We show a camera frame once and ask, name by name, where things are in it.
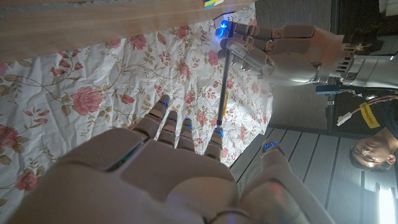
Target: blue led light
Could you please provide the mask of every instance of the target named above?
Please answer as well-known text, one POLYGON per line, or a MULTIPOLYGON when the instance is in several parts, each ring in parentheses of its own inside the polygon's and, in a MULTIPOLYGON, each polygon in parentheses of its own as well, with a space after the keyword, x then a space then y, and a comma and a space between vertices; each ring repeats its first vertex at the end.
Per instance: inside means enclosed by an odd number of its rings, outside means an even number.
POLYGON ((220 33, 217 34, 217 37, 221 37, 221 36, 223 35, 223 33, 224 33, 224 30, 223 30, 223 29, 220 29, 220 33))
POLYGON ((220 22, 220 27, 221 27, 221 28, 226 28, 226 27, 228 27, 227 22, 226 22, 226 21, 221 21, 221 22, 220 22))

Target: connector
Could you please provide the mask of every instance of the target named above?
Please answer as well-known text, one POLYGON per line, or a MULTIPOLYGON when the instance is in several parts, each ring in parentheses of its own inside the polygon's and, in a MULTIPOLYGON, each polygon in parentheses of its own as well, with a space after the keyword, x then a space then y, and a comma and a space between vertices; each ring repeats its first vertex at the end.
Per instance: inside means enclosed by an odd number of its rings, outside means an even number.
POLYGON ((337 126, 340 126, 342 124, 344 124, 344 122, 346 122, 347 120, 349 120, 351 118, 353 114, 351 112, 348 112, 346 114, 344 114, 343 116, 338 117, 337 119, 337 126))
POLYGON ((317 95, 335 95, 344 92, 339 85, 318 85, 315 87, 317 95))

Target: man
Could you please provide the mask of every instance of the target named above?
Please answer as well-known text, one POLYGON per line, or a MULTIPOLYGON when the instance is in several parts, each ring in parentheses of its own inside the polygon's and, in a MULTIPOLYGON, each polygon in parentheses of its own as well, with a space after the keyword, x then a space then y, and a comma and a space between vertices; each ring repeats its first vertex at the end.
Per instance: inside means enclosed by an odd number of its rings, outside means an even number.
POLYGON ((398 100, 371 107, 382 128, 375 135, 359 140, 349 151, 352 165, 363 170, 384 172, 396 162, 398 148, 398 100))

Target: wooden table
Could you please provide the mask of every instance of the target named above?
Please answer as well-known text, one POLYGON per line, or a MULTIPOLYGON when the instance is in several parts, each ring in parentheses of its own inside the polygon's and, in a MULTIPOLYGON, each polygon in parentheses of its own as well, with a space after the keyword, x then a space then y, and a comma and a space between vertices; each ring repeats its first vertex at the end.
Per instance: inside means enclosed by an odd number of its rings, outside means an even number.
POLYGON ((73 3, 85 1, 0 1, 0 63, 203 22, 256 0, 224 0, 209 10, 204 10, 201 0, 115 2, 103 6, 80 3, 81 7, 73 3))

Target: floral tablecloth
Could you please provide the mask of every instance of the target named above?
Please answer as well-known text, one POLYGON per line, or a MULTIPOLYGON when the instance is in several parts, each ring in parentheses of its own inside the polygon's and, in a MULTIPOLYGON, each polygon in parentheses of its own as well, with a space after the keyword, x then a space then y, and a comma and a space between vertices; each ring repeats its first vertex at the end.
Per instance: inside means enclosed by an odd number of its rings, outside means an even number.
MULTIPOLYGON (((254 4, 239 19, 255 22, 254 4)), ((203 154, 224 68, 214 33, 208 21, 0 65, 1 221, 60 156, 110 128, 133 128, 163 94, 179 124, 192 119, 203 154)), ((227 85, 221 161, 229 166, 265 131, 272 94, 234 69, 227 85)))

